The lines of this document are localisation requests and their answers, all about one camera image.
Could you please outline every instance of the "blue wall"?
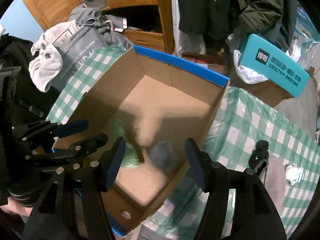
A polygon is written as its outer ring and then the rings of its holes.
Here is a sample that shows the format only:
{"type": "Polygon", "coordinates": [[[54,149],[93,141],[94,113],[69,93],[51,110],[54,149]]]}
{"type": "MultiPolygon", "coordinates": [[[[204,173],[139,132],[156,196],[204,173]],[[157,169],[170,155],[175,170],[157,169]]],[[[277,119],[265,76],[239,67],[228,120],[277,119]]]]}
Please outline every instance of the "blue wall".
{"type": "Polygon", "coordinates": [[[4,33],[32,42],[37,41],[44,32],[22,0],[12,2],[0,19],[0,24],[5,28],[4,33]]]}

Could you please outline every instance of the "person's hand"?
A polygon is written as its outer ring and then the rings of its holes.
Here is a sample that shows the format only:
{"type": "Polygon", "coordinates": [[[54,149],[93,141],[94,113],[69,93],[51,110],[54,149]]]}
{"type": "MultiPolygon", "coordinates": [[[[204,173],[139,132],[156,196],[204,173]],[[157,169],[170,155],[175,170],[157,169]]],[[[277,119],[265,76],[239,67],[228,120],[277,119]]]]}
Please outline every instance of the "person's hand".
{"type": "Polygon", "coordinates": [[[29,216],[32,208],[21,206],[16,200],[12,197],[8,198],[8,204],[0,207],[4,212],[8,214],[19,214],[22,216],[29,216]]]}

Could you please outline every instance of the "black logo square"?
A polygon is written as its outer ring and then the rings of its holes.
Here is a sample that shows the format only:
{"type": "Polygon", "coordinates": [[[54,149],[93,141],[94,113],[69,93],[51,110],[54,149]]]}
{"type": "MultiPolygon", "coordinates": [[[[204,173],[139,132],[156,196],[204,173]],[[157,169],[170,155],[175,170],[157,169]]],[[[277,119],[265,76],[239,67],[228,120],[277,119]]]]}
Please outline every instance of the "black logo square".
{"type": "Polygon", "coordinates": [[[257,55],[256,55],[256,61],[262,63],[265,65],[268,62],[268,59],[270,57],[270,54],[263,49],[258,49],[257,55]]]}

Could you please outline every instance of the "open cardboard box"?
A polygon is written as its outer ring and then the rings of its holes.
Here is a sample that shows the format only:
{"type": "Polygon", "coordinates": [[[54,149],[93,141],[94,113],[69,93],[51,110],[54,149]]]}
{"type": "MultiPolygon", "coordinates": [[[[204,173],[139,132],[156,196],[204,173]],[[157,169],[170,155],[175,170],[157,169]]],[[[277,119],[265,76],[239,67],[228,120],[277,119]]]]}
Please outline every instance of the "open cardboard box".
{"type": "Polygon", "coordinates": [[[115,138],[115,120],[124,123],[125,139],[137,151],[141,165],[120,169],[116,183],[102,198],[107,213],[126,232],[156,211],[175,188],[189,165],[185,141],[202,145],[215,118],[228,78],[195,63],[151,49],[134,46],[97,81],[72,114],[69,122],[89,121],[89,129],[58,139],[55,148],[104,132],[106,146],[88,157],[98,160],[115,138]],[[174,171],[162,173],[148,154],[161,141],[169,140],[179,157],[174,171]],[[126,219],[122,212],[130,213],[126,219]]]}

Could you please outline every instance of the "sleeve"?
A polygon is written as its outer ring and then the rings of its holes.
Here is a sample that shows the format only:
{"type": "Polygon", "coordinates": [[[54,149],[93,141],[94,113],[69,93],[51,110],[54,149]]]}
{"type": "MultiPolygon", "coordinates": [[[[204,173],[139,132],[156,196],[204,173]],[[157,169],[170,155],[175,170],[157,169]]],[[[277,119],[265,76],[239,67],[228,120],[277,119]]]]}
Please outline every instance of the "sleeve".
{"type": "Polygon", "coordinates": [[[283,16],[283,0],[255,0],[239,16],[245,33],[260,33],[283,16]]]}

